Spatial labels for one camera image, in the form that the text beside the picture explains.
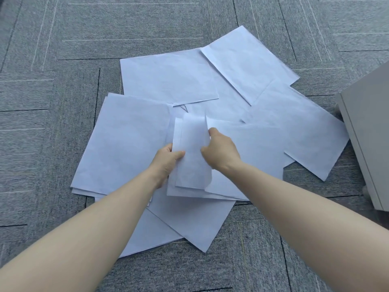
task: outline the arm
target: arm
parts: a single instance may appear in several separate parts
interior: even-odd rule
[[[154,190],[184,152],[160,149],[144,172],[72,217],[0,269],[4,292],[94,291],[126,246]]]
[[[319,195],[240,160],[229,137],[210,129],[208,164],[250,199],[335,291],[389,290],[389,231]]]

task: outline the person's right hand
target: person's right hand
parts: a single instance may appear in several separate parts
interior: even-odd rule
[[[240,162],[240,155],[230,137],[220,133],[216,128],[210,128],[209,135],[211,142],[201,148],[201,154],[208,165],[223,173]]]

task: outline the caster wheel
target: caster wheel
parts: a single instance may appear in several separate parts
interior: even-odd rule
[[[335,104],[335,113],[338,115],[338,116],[341,116],[342,114],[340,113],[340,109],[339,109],[339,105],[336,103]]]
[[[370,198],[369,191],[367,190],[367,186],[362,187],[362,194],[367,199],[368,201],[371,201],[372,199]]]

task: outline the hand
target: hand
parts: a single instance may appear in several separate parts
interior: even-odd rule
[[[168,175],[173,171],[176,161],[185,155],[184,151],[172,152],[172,147],[173,144],[169,143],[159,149],[149,166],[149,169],[156,174],[158,187],[163,185]]]
[[[220,133],[216,128],[209,129],[211,142],[201,148],[201,154],[213,169],[223,173],[240,162],[240,155],[231,138]]]

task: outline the carpeted floor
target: carpeted floor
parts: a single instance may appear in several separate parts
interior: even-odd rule
[[[69,185],[119,58],[204,46],[244,25],[334,112],[334,93],[389,59],[389,0],[4,0],[0,10],[0,266],[93,200]],[[349,144],[326,182],[284,179],[389,227],[361,196]],[[181,240],[117,261],[99,291],[330,291],[249,203],[209,251]]]

